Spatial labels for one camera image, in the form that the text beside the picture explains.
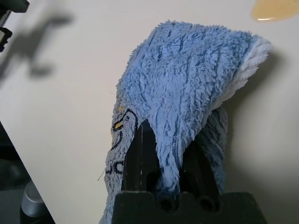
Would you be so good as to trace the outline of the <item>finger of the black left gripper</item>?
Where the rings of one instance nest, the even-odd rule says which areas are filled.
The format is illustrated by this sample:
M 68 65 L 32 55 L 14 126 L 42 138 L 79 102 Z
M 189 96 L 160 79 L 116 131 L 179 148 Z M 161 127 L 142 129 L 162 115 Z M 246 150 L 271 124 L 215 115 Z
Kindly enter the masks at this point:
M 26 12 L 29 5 L 27 0 L 12 0 L 10 7 L 13 12 Z
M 12 36 L 12 32 L 4 27 L 0 28 L 0 52 L 3 52 L 5 45 L 8 43 L 8 39 Z

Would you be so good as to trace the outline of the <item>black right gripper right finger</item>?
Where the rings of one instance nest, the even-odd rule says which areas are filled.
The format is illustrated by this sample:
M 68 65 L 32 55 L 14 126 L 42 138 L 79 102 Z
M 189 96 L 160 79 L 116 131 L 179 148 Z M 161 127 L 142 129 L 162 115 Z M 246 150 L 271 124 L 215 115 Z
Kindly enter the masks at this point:
M 183 154 L 179 185 L 181 192 L 219 194 L 210 162 L 196 141 L 192 141 Z

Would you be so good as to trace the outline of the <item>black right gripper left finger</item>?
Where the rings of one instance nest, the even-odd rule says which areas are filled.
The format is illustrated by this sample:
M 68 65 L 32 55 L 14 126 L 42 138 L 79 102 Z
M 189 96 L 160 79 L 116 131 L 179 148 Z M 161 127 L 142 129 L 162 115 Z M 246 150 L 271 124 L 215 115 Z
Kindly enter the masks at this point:
M 146 119 L 140 124 L 125 155 L 122 191 L 155 191 L 161 176 L 156 145 L 154 131 Z

